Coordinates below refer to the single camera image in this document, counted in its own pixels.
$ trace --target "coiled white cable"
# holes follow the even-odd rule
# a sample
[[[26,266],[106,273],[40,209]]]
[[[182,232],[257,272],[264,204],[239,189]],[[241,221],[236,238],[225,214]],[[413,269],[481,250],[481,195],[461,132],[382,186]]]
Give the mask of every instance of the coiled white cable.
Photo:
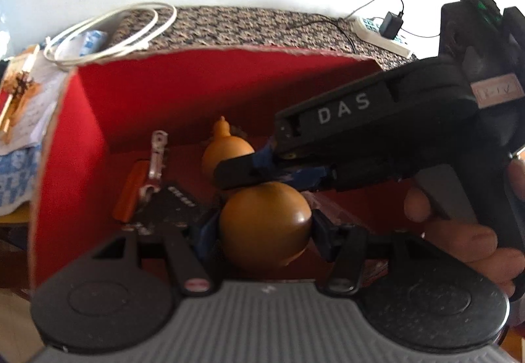
[[[154,31],[150,32],[151,29],[155,27],[155,25],[157,25],[158,22],[158,13],[156,9],[160,9],[163,7],[171,9],[172,15],[165,23],[163,23]],[[117,43],[114,46],[104,49],[101,52],[91,53],[77,58],[60,59],[60,53],[62,52],[62,50],[64,50],[65,45],[72,39],[74,39],[84,31],[93,28],[95,25],[106,21],[115,15],[120,15],[121,13],[126,11],[149,11],[153,14],[153,19],[139,32],[136,32],[127,39],[121,41],[120,43]],[[135,50],[147,49],[149,42],[158,35],[162,34],[164,31],[166,31],[175,22],[176,19],[177,9],[175,8],[175,6],[170,5],[168,3],[150,2],[124,6],[119,9],[107,12],[104,15],[86,19],[85,21],[82,21],[76,25],[73,25],[72,27],[69,27],[67,30],[64,30],[58,36],[54,37],[53,39],[47,42],[46,48],[44,49],[44,57],[47,60],[56,63],[61,68],[68,68],[77,65],[82,65],[88,62],[93,62],[101,58],[124,56]]]

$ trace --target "gray plastic base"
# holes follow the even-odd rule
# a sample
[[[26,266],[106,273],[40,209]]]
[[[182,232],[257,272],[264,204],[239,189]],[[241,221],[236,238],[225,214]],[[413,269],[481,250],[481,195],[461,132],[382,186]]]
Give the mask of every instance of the gray plastic base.
[[[35,363],[504,363],[485,346],[448,356],[399,346],[378,334],[349,299],[313,283],[224,282],[219,292],[183,301],[154,337],[124,351],[80,356],[46,348]]]

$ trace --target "human hand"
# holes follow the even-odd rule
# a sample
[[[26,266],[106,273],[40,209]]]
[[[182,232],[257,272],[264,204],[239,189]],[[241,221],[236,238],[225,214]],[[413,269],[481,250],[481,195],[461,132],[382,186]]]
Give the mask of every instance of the human hand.
[[[507,174],[516,196],[525,201],[525,163],[513,160]],[[411,188],[405,198],[405,215],[414,222],[425,223],[426,240],[483,274],[511,296],[515,289],[513,278],[525,268],[523,252],[498,248],[496,234],[487,226],[439,219],[430,205],[420,189]]]

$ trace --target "round orange object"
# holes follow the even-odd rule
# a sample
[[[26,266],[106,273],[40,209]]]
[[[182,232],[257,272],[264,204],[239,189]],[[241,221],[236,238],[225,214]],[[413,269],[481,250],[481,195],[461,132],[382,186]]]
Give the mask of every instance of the round orange object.
[[[240,190],[220,215],[224,253],[246,271],[260,273],[286,266],[303,253],[310,239],[308,202],[280,182]]]
[[[230,134],[229,123],[221,117],[213,125],[213,141],[206,147],[202,156],[202,172],[213,180],[213,171],[222,161],[244,156],[254,152],[254,148],[245,140]]]

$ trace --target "red cardboard box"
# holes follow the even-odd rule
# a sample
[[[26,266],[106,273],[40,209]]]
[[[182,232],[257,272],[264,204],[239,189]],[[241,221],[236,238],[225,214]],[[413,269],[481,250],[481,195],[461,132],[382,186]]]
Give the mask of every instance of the red cardboard box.
[[[257,146],[272,134],[276,111],[378,70],[371,59],[342,53],[212,47],[72,72],[46,136],[32,206],[32,286],[120,228],[112,208],[133,162],[149,158],[153,130],[169,133],[164,177],[209,202],[214,189],[200,157],[220,116]],[[387,184],[329,195],[373,228],[391,229],[404,221],[405,191]]]

